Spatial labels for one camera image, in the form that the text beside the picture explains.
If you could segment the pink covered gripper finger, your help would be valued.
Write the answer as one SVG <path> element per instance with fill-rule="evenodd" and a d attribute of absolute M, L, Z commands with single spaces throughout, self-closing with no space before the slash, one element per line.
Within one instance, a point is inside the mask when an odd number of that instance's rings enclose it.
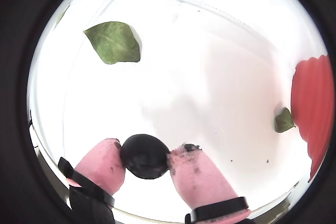
<path fill-rule="evenodd" d="M 94 146 L 76 167 L 63 157 L 59 159 L 58 169 L 69 184 L 72 212 L 81 223 L 116 222 L 113 194 L 125 179 L 120 151 L 119 140 L 107 138 Z"/>

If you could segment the pink stained gripper finger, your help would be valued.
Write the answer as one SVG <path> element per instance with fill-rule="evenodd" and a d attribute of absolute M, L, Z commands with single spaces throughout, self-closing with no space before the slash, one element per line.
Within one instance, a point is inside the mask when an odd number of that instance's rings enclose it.
<path fill-rule="evenodd" d="M 239 197 L 198 146 L 183 144 L 167 154 L 175 189 L 191 208 L 185 223 L 252 223 L 245 197 Z"/>

